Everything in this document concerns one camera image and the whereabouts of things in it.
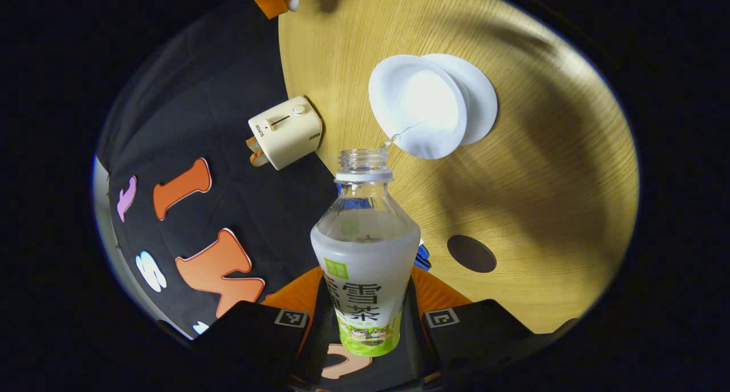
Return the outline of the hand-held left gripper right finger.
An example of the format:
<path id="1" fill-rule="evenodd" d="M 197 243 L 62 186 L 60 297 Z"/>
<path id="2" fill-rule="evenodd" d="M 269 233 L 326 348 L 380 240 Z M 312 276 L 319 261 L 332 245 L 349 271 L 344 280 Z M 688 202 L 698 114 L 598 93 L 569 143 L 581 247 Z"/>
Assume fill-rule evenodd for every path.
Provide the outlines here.
<path id="1" fill-rule="evenodd" d="M 576 325 L 537 334 L 496 300 L 472 302 L 414 267 L 406 290 L 406 349 L 425 389 L 466 389 L 539 353 Z"/>

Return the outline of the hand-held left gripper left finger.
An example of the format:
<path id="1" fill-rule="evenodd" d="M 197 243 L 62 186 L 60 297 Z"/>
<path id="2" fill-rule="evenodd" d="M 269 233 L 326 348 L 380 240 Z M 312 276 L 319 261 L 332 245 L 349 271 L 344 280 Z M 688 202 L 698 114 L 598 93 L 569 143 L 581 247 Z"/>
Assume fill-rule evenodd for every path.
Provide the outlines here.
<path id="1" fill-rule="evenodd" d="M 260 304 L 236 303 L 191 347 L 215 384 L 316 384 L 333 316 L 315 267 Z"/>

